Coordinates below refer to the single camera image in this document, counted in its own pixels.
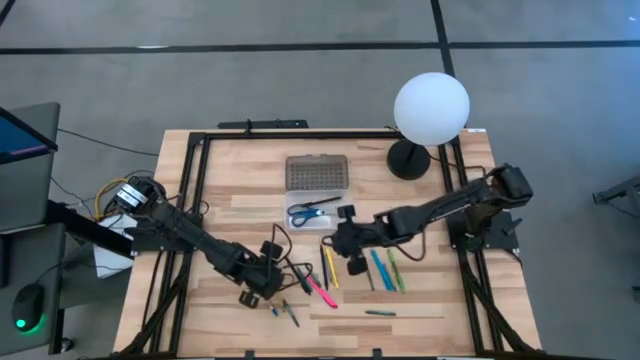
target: wooden tabletop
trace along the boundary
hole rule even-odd
[[[170,130],[164,136],[155,178],[166,187],[168,196],[178,191],[188,133]],[[494,166],[486,132],[464,130],[460,138],[467,166]],[[284,222],[284,164],[288,156],[295,155],[348,157],[349,191],[357,221],[371,222],[375,213],[442,196],[445,193],[442,170],[435,162],[425,176],[415,181],[400,180],[389,172],[385,159],[392,143],[392,140],[355,139],[216,140],[209,154],[203,193],[203,200],[211,206],[204,216],[204,229],[216,238],[240,242],[259,252],[262,242],[271,236],[272,223]],[[438,155],[435,148],[429,151]],[[189,194],[193,194],[198,159],[199,150],[194,158]],[[468,175],[473,179],[481,173],[470,170]],[[311,262],[320,273],[318,244],[320,235],[327,233],[289,233],[294,244],[292,260]],[[286,246],[283,236],[278,236],[277,242]],[[253,349],[257,356],[366,356],[377,347],[385,355],[473,354],[458,260],[449,248],[444,221],[428,226],[427,245],[427,256],[419,263],[399,252],[395,254],[406,294],[384,291],[375,267],[371,273],[377,291],[370,291],[364,274],[349,276],[346,259],[334,256],[340,289],[331,288],[330,293],[339,305],[337,309],[329,308],[315,293],[306,295],[300,287],[282,293],[300,321],[300,328],[286,314],[275,317],[264,301],[255,310],[240,305],[241,289],[215,272],[202,253],[197,252],[191,268],[178,355],[242,356],[245,350]],[[418,253],[420,241],[414,240],[405,248]],[[387,261],[385,252],[379,254]],[[496,305],[525,341],[539,347],[519,264],[504,251],[488,250],[485,254]],[[140,330],[155,258],[155,253],[146,253],[135,260],[115,351],[129,344]],[[159,283],[156,282],[151,310],[156,304]],[[490,349],[486,316],[478,306],[485,347]],[[366,315],[367,309],[394,311],[397,316]],[[168,348],[172,314],[170,309],[161,349]]]

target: computer screen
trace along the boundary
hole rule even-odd
[[[49,154],[58,150],[51,140],[0,108],[0,164]]]

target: gray carpet floor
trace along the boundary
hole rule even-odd
[[[640,38],[638,1],[440,2],[451,42]],[[18,0],[0,28],[0,48],[437,38],[426,0]],[[536,193],[516,215],[544,348],[637,358],[640,222],[595,206],[591,193],[640,174],[640,48],[468,49],[452,58],[471,96],[469,126],[487,128],[496,160],[521,166]],[[397,90],[427,71],[443,71],[439,50],[0,55],[0,106],[58,101],[60,127],[157,152],[166,129],[220,121],[391,125]],[[58,140],[54,177],[81,197],[155,167],[153,157]],[[55,187],[51,197],[72,202]],[[65,335],[77,349],[57,358],[111,351],[126,284],[68,312]],[[40,348],[2,359],[45,357]]]

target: lamp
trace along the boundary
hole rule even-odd
[[[469,117],[469,95],[454,77],[424,73],[409,80],[393,106],[398,129],[405,137],[387,153],[387,166],[404,180],[415,180],[429,168],[425,146],[440,145],[460,133]]]

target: yellow pencil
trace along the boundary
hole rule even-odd
[[[333,256],[331,256],[331,249],[325,246],[324,252],[327,253],[327,260],[329,260],[329,268],[331,269],[333,285],[336,286],[336,289],[340,289],[340,284],[338,284],[338,277],[336,276],[336,268],[333,266]]]

